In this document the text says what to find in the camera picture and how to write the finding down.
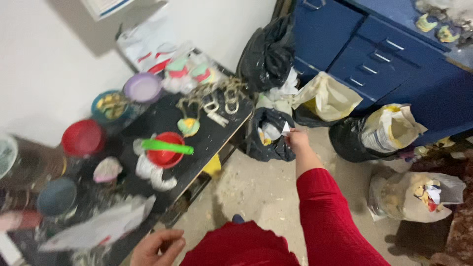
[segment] concrete floor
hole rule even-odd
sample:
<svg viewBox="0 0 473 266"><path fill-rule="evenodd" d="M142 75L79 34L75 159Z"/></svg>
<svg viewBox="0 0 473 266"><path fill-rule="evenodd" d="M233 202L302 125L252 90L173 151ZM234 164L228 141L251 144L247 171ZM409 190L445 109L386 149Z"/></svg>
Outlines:
<svg viewBox="0 0 473 266"><path fill-rule="evenodd" d="M366 197L374 162L350 163L341 159L328 139L328 128L307 129L311 147L320 155L325 167L347 198L353 219L361 234L392 265L419 265L406 256L388 252L392 244L385 237L396 234L399 221L389 218L373 222L366 207ZM409 167L402 160L389 162L396 170ZM239 213L266 230L284 236L301 265L307 265L306 245L299 223L295 162L271 160L258 162L236 151L226 164L225 173L212 181L175 225L184 229L187 245L178 257L194 248L205 233L223 225Z"/></svg>

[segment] green handle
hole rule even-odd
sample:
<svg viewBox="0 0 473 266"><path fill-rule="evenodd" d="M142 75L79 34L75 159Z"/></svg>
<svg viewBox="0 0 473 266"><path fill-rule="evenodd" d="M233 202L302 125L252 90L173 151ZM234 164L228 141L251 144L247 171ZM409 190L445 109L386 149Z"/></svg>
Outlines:
<svg viewBox="0 0 473 266"><path fill-rule="evenodd" d="M145 150L153 150L153 151L174 151L177 153L183 154L193 154L194 148L191 146L185 146L180 144L172 144L157 140L143 140L141 143L141 147Z"/></svg>

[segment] shopping bag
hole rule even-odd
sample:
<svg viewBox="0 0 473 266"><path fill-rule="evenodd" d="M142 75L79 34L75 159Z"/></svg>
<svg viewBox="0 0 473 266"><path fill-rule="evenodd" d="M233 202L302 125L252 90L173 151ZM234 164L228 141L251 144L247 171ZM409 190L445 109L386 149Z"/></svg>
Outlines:
<svg viewBox="0 0 473 266"><path fill-rule="evenodd" d="M389 153L409 146L426 131L415 121L410 105L389 104L368 117L361 141L366 148Z"/></svg>
<svg viewBox="0 0 473 266"><path fill-rule="evenodd" d="M294 96L293 109L304 107L324 121L347 117L363 100L358 93L325 72L319 72Z"/></svg>

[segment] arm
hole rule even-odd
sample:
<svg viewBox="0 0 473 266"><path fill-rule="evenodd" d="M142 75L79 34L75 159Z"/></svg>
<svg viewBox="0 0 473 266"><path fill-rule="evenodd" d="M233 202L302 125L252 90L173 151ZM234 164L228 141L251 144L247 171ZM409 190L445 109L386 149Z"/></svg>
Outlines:
<svg viewBox="0 0 473 266"><path fill-rule="evenodd" d="M302 132L293 131L299 211L309 265L389 265L356 227L335 180Z"/></svg>

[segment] hand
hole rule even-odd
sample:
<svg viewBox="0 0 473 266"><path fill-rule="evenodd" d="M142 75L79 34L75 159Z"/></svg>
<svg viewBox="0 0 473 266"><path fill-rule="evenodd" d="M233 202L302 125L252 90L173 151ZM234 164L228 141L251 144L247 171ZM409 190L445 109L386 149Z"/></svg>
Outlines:
<svg viewBox="0 0 473 266"><path fill-rule="evenodd" d="M304 148L309 148L309 137L303 131L299 129L291 128L289 136L286 138L286 142L291 146L294 152L301 151Z"/></svg>
<svg viewBox="0 0 473 266"><path fill-rule="evenodd" d="M183 234L183 230L168 229L148 235L133 251L131 266L172 266L185 246Z"/></svg>

